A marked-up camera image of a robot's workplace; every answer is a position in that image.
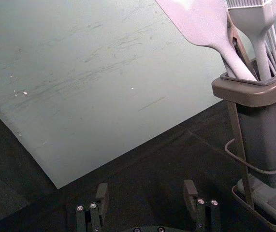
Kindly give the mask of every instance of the gray utensil caddy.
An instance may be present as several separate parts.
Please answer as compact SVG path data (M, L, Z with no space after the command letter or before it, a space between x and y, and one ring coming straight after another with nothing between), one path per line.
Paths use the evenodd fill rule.
M248 173L276 188L276 77L265 82L234 79L223 74L212 82L213 94L227 101L237 157L241 162L245 201L236 192L235 198L252 214L276 231L271 223L255 211ZM248 168L254 166L260 172Z

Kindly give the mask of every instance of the white spatula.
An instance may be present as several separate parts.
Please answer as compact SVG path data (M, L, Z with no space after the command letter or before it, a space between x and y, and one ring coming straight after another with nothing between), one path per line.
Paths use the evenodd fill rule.
M223 0L156 0L183 36L197 46L217 50L238 78L256 81L228 41Z

